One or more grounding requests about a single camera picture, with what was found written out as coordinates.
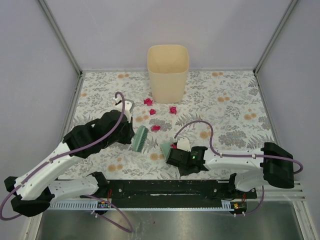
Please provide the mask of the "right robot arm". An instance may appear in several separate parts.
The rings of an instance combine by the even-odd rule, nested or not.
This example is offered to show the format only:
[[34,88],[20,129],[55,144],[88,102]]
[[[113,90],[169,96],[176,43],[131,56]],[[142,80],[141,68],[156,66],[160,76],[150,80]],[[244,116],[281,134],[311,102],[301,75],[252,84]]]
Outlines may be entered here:
[[267,184],[279,189],[295,186],[293,156],[273,142],[266,142],[258,149],[220,153],[206,146],[194,146],[190,151],[171,148],[166,163],[177,167],[180,176],[218,169],[235,170],[227,186],[233,198]]

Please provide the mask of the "green dustpan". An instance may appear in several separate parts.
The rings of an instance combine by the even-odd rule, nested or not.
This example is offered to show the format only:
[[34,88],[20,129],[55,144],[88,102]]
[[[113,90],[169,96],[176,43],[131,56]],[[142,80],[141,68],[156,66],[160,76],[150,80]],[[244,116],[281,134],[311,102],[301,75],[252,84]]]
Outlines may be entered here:
[[159,145],[165,159],[167,159],[169,152],[172,148],[172,145],[174,145],[173,142],[165,142]]

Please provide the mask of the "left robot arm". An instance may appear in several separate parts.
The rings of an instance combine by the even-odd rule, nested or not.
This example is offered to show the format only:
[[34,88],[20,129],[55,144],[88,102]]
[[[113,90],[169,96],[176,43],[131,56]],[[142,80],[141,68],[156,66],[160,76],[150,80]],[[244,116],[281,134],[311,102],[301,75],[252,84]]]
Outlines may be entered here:
[[57,201],[86,195],[105,197],[109,186],[102,172],[96,171],[74,180],[59,180],[58,177],[73,165],[115,143],[130,145],[136,139],[132,114],[122,114],[116,109],[73,127],[36,167],[23,176],[5,179],[5,188],[11,193],[12,210],[18,216],[33,217]]

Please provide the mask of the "green hand brush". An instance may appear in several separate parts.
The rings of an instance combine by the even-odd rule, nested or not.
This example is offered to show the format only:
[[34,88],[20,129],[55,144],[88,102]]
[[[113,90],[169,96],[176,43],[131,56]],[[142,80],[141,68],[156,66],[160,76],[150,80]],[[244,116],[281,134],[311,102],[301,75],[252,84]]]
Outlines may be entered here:
[[132,138],[132,149],[135,152],[140,153],[145,145],[145,141],[147,139],[149,130],[144,126],[141,125],[135,132]]

